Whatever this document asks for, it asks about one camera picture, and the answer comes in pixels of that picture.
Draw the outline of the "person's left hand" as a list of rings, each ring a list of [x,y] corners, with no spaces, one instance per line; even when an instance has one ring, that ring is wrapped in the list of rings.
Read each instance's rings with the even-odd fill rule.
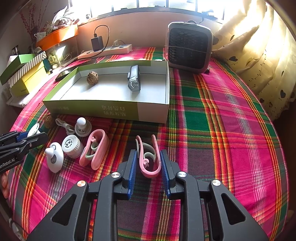
[[[8,172],[1,174],[1,191],[5,199],[9,198],[10,187],[9,187],[9,175]]]

